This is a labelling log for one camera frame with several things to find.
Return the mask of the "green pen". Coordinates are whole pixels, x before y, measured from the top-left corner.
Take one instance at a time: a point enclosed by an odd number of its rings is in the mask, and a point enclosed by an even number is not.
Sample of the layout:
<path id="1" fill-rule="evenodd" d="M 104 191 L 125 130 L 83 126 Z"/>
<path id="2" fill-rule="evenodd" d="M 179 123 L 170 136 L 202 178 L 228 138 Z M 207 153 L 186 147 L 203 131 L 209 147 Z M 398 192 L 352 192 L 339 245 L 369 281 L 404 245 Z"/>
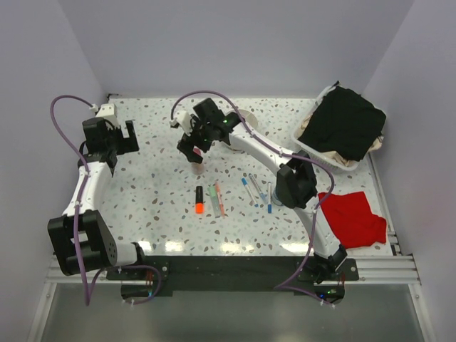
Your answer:
<path id="1" fill-rule="evenodd" d="M 222 213 L 221 213 L 221 209 L 219 206 L 217 191 L 216 191 L 214 185 L 209 186 L 208 191 L 209 191 L 209 198 L 211 199 L 211 203 L 212 203 L 212 208 L 214 210 L 214 215 L 215 215 L 215 217 L 220 217 L 222 215 Z"/>

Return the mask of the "orange black highlighter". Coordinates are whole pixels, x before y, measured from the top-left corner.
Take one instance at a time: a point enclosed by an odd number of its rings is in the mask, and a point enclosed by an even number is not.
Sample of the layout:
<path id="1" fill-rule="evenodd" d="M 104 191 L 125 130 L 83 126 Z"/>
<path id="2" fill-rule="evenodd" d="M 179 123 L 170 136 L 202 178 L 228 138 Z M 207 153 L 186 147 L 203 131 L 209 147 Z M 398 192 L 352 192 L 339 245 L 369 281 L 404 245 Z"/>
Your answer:
<path id="1" fill-rule="evenodd" d="M 195 212 L 197 214 L 204 213 L 204 194 L 202 186 L 195 188 Z"/>

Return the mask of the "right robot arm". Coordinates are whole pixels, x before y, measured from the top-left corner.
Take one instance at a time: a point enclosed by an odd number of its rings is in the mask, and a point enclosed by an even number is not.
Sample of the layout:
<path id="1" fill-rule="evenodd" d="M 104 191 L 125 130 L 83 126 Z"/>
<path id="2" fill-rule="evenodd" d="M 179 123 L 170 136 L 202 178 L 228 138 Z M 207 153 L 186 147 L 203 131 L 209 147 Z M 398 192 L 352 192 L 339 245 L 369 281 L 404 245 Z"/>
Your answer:
<path id="1" fill-rule="evenodd" d="M 194 149 L 207 152 L 217 141 L 246 152 L 271 171 L 276 178 L 276 198 L 298 215 L 309 235 L 309 251 L 294 277 L 307 270 L 321 283 L 335 279 L 343 271 L 347 252 L 321 209 L 324 199 L 318 197 L 316 189 L 316 161 L 266 139 L 245 121 L 237 108 L 225 114 L 211 98 L 196 104 L 192 113 L 173 107 L 170 126 L 182 129 L 177 149 L 189 162 L 202 163 L 202 156 Z"/>

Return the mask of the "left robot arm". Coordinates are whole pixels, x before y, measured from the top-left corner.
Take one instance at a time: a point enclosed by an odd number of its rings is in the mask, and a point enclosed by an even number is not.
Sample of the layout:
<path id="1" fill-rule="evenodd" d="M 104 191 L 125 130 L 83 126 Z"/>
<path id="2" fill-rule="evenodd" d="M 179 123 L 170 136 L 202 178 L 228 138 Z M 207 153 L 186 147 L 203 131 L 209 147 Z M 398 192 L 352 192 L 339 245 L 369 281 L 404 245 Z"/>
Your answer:
<path id="1" fill-rule="evenodd" d="M 123 266 L 123 272 L 131 279 L 141 279 L 147 273 L 147 262 L 139 244 L 117 243 L 100 213 L 118 156 L 139 150 L 133 122 L 127 120 L 125 124 L 126 138 L 113 120 L 91 118 L 83 121 L 87 153 L 83 155 L 84 160 L 78 162 L 76 189 L 63 214 L 48 222 L 54 254 L 66 276 L 81 272 L 75 233 L 82 234 L 79 242 L 86 271 Z"/>

